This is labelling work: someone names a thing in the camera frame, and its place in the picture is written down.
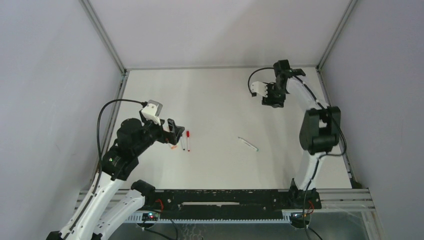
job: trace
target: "gray wall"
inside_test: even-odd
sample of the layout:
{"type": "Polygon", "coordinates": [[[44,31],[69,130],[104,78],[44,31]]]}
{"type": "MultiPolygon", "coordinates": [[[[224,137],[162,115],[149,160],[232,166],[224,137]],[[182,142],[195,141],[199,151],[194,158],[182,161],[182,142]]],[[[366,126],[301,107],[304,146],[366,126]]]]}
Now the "gray wall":
{"type": "Polygon", "coordinates": [[[388,239],[421,239],[424,1],[359,1],[323,69],[388,239]]]}
{"type": "Polygon", "coordinates": [[[77,0],[1,1],[0,33],[1,239],[46,239],[93,173],[121,74],[77,0]]]}

